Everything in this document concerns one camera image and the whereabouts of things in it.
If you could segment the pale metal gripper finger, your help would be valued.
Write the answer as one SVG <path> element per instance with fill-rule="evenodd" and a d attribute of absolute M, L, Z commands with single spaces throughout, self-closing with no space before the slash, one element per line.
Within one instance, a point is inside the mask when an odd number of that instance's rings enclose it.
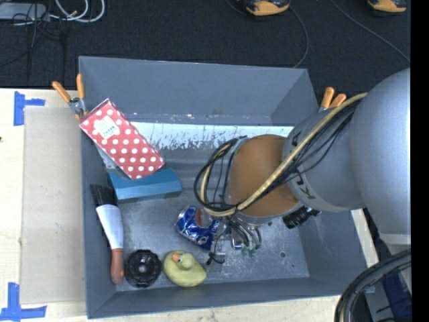
<path fill-rule="evenodd" d="M 225 256 L 230 243 L 231 230 L 226 227 L 219 236 L 219 256 Z"/>
<path fill-rule="evenodd" d="M 222 248 L 222 243 L 219 242 L 218 238 L 216 238 L 210 247 L 210 252 L 209 252 L 210 264 L 212 264 L 213 262 L 217 264 L 223 263 L 223 255 L 221 254 L 221 248 Z"/>

